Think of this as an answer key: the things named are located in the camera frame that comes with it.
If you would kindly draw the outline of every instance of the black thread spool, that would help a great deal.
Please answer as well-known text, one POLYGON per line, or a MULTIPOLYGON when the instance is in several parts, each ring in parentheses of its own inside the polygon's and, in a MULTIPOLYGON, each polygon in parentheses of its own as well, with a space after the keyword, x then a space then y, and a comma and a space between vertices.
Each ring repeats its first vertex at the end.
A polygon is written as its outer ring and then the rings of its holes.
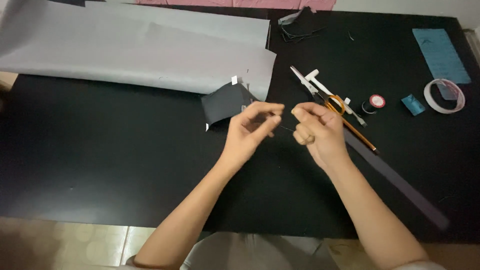
POLYGON ((380 95, 372 95, 367 101, 362 102, 358 112, 361 115, 376 114, 378 109, 385 106, 385 99, 380 95))

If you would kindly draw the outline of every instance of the person's right hand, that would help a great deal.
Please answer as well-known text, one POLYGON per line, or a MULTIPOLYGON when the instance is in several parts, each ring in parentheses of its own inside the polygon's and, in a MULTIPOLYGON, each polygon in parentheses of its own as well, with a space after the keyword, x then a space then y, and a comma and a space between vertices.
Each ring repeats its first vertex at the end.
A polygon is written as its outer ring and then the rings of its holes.
POLYGON ((300 103, 292 110, 300 122, 293 136, 306 145, 315 162, 325 172, 349 160, 341 116, 317 103, 300 103))

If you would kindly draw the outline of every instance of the black table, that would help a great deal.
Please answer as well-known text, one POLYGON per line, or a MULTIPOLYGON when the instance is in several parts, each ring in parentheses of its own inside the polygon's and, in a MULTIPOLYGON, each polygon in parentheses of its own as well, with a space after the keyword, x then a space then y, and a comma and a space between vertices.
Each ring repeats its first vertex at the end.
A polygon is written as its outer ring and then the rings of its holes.
MULTIPOLYGON (((303 74, 319 69, 317 79, 354 105, 373 93, 385 97, 361 131, 450 227, 437 229, 349 148, 353 161, 420 240, 480 241, 480 71, 456 19, 318 12, 315 23, 327 26, 319 37, 285 43, 276 21, 291 10, 176 8, 271 20, 277 58, 267 101, 286 105, 285 127, 294 128, 288 112, 307 98, 290 65, 303 74), (422 93, 432 76, 412 28, 447 30, 473 80, 463 87, 462 111, 428 107, 422 93), (416 117, 400 102, 410 93, 427 107, 416 117)), ((0 119, 0 215, 155 227, 213 166, 227 124, 204 131, 198 94, 20 75, 0 119)), ((230 181, 204 230, 356 237, 326 175, 281 128, 230 181)))

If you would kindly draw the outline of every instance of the white tape strip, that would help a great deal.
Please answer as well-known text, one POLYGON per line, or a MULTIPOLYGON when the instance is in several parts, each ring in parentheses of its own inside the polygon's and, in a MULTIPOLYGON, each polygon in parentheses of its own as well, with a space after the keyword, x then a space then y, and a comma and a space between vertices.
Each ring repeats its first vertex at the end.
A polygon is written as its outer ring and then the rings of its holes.
POLYGON ((430 105, 430 107, 432 109, 434 109, 434 110, 436 110, 437 112, 440 112, 440 113, 444 113, 444 114, 454 113, 454 112, 457 112, 457 111, 463 109, 463 107, 465 106, 465 96, 463 95, 462 90, 460 90, 460 88, 455 83, 453 83, 449 80, 435 79, 435 80, 431 81, 429 84, 427 84, 427 86, 425 86, 425 90, 423 91, 423 95, 425 96, 425 99, 427 100, 428 105, 430 105), (440 107, 435 102, 435 100, 433 100, 432 93, 431 93, 433 84, 444 85, 450 91, 452 91, 455 94, 455 96, 457 97, 455 109, 453 109, 453 110, 444 109, 444 108, 440 107))

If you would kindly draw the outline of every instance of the blue paper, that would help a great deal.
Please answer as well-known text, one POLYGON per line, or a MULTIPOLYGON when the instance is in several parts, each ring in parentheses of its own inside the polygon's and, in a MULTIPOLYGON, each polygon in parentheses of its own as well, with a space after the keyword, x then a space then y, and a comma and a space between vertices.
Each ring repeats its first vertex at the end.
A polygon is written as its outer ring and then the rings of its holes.
POLYGON ((425 107, 412 94, 406 98, 402 98, 402 102, 413 116, 416 116, 425 110, 425 107))
MULTIPOLYGON (((413 29, 412 31, 434 79, 447 79, 456 84, 471 83, 470 76, 445 29, 413 29)), ((447 87, 438 85, 438 88, 444 99, 457 99, 457 96, 447 87)))

